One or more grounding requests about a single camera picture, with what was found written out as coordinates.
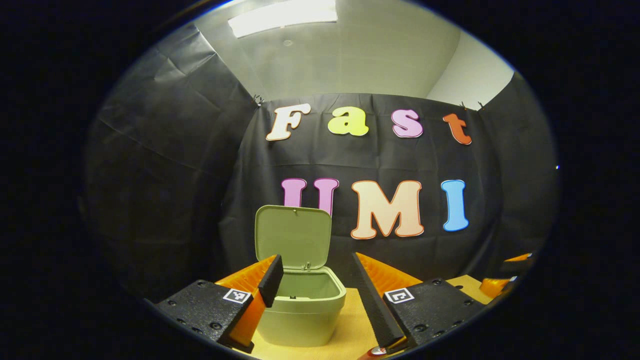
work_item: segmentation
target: pink letter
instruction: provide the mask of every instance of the pink letter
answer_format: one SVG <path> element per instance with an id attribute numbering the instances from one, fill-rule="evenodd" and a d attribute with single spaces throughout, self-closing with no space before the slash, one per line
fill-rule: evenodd
<path id="1" fill-rule="evenodd" d="M 394 133 L 399 138 L 417 138 L 422 135 L 422 125 L 418 122 L 418 114 L 413 110 L 396 110 L 391 114 L 395 123 Z"/>
<path id="2" fill-rule="evenodd" d="M 284 206 L 299 208 L 302 203 L 302 190 L 307 187 L 307 182 L 303 179 L 284 179 L 282 188 L 284 189 Z"/>
<path id="3" fill-rule="evenodd" d="M 333 191 L 340 182 L 336 179 L 323 178 L 317 179 L 314 186 L 318 189 L 318 208 L 325 210 L 329 215 L 333 210 Z"/>

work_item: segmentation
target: screw hole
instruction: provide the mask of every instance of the screw hole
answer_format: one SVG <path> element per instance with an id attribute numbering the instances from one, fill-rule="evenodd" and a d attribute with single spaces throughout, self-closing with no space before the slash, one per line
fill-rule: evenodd
<path id="1" fill-rule="evenodd" d="M 413 331 L 415 331 L 415 332 L 423 332 L 428 328 L 429 327 L 427 325 L 424 325 L 423 323 L 420 323 L 420 324 L 418 324 L 418 325 L 413 327 Z"/>

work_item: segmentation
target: ceiling light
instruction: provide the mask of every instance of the ceiling light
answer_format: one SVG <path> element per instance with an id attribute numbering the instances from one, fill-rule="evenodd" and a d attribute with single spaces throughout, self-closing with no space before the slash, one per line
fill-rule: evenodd
<path id="1" fill-rule="evenodd" d="M 236 38 L 241 38 L 289 25 L 336 21 L 335 0 L 290 0 L 251 10 L 228 23 Z"/>

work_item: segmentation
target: yellow letter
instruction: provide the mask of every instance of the yellow letter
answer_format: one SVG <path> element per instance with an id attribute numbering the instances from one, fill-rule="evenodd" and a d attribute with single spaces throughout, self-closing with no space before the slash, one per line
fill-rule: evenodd
<path id="1" fill-rule="evenodd" d="M 346 134 L 349 133 L 355 136 L 362 136 L 369 131 L 369 128 L 365 125 L 366 115 L 360 108 L 353 106 L 345 106 L 343 108 L 337 108 L 333 111 L 334 116 L 329 121 L 329 131 L 334 134 Z"/>
<path id="2" fill-rule="evenodd" d="M 302 114 L 308 114 L 310 111 L 311 105 L 309 104 L 284 106 L 283 108 L 277 108 L 274 110 L 273 112 L 276 113 L 276 119 L 273 121 L 271 132 L 267 134 L 267 140 L 275 141 L 288 139 L 291 136 L 291 133 L 287 131 L 287 126 L 290 124 L 291 129 L 295 129 L 300 125 L 300 118 L 302 118 Z"/>
<path id="3" fill-rule="evenodd" d="M 420 224 L 420 204 L 418 194 L 422 185 L 417 181 L 403 181 L 398 184 L 393 200 L 389 202 L 375 181 L 356 181 L 351 189 L 358 194 L 358 226 L 351 232 L 354 239 L 371 239 L 376 231 L 371 227 L 371 215 L 376 219 L 380 231 L 389 236 L 396 220 L 400 226 L 396 235 L 418 236 L 424 232 Z"/>

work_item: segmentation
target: bin lid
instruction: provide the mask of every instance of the bin lid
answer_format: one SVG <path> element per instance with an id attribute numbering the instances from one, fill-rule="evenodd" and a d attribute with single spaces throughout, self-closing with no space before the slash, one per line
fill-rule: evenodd
<path id="1" fill-rule="evenodd" d="M 331 215 L 324 210 L 265 205 L 255 214 L 255 255 L 280 254 L 284 268 L 324 266 L 331 242 Z"/>

